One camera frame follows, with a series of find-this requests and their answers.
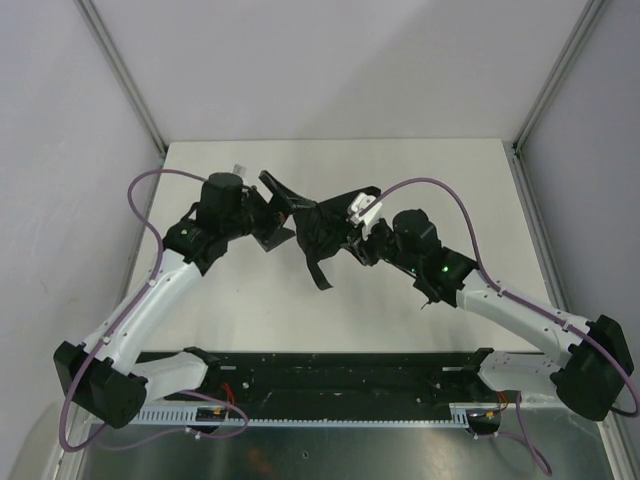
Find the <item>black folding umbrella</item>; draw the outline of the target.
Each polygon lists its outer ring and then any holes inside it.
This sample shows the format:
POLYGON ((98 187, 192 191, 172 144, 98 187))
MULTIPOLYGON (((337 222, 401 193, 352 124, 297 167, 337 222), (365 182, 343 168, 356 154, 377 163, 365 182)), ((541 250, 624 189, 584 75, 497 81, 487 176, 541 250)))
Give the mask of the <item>black folding umbrella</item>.
POLYGON ((361 226, 354 225, 350 218, 350 205, 360 193, 376 199, 381 190, 368 186, 339 196, 316 202, 310 208, 298 210, 294 215, 296 240, 305 255, 305 260, 315 285, 328 290, 332 285, 322 272, 319 262, 336 255, 348 247, 349 237, 361 237, 361 226))

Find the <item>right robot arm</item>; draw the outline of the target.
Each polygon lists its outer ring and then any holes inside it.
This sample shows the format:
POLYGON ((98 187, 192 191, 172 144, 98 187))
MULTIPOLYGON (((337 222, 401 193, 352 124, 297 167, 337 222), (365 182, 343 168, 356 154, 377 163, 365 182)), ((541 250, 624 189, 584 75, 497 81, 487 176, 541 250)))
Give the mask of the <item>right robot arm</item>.
POLYGON ((554 395, 592 421, 616 410, 617 397, 634 370, 616 320, 572 315, 490 280, 478 261, 442 245, 435 225, 420 209, 404 210, 387 223, 380 205, 352 204, 347 218, 355 228, 350 245, 363 264, 384 261, 411 276, 429 302, 480 315, 543 353, 536 366, 523 355, 503 364, 487 355, 478 375, 488 387, 554 395))

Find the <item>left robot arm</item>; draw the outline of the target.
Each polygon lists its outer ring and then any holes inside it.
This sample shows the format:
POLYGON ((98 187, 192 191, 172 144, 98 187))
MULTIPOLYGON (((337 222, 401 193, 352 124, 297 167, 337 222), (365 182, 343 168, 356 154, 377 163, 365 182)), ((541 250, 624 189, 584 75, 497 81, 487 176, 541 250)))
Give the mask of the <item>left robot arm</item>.
POLYGON ((146 363, 138 358, 178 300, 203 280, 231 241, 251 236, 270 251, 294 237, 286 220, 313 207, 313 201, 266 171, 259 179, 271 198, 263 198, 235 173, 204 179, 199 200, 166 234, 155 237, 158 253, 148 278, 82 343, 64 342, 57 348, 54 364, 65 408, 76 404, 121 428, 145 403, 206 383, 218 361, 197 347, 146 363))

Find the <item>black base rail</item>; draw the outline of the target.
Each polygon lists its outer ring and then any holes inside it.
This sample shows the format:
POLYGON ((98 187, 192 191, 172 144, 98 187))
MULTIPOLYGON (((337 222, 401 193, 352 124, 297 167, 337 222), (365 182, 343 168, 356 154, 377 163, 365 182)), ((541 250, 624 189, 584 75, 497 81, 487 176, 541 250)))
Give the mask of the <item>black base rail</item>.
POLYGON ((384 419, 429 414, 454 403, 495 407, 504 387, 492 389, 478 376, 489 349, 453 353, 248 353, 216 352, 219 363, 198 392, 215 398, 231 394, 250 413, 369 415, 384 419))

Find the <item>right aluminium frame post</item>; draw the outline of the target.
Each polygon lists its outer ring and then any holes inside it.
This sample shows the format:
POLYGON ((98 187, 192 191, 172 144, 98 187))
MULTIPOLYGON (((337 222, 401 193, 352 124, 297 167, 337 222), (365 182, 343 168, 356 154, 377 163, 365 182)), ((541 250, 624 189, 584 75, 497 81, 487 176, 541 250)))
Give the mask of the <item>right aluminium frame post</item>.
POLYGON ((524 122, 511 142, 511 147, 516 155, 522 152, 527 141, 534 133, 609 4, 610 1, 606 0, 589 0, 586 2, 524 122))

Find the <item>aluminium frame post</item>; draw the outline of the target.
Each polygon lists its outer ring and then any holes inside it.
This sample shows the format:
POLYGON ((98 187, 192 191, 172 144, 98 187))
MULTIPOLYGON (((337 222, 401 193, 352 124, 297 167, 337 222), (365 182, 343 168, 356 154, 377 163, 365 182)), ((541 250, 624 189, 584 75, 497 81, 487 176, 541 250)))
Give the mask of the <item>aluminium frame post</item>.
POLYGON ((511 142, 511 147, 516 155, 522 152, 527 141, 534 133, 609 4, 610 1, 606 0, 589 0, 586 2, 524 122, 511 142))
POLYGON ((168 144, 163 139, 148 105, 95 2, 91 0, 75 0, 74 4, 144 132, 154 145, 158 155, 161 158, 165 158, 168 152, 168 144))

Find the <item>left aluminium frame post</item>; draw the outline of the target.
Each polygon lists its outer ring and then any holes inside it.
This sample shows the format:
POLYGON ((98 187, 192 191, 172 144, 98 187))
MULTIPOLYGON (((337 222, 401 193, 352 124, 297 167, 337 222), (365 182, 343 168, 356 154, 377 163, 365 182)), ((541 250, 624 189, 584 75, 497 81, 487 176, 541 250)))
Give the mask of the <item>left aluminium frame post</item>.
POLYGON ((95 2, 91 0, 75 0, 74 4, 144 132, 154 145, 158 155, 161 158, 165 158, 168 152, 168 144, 163 139, 148 105, 95 2))

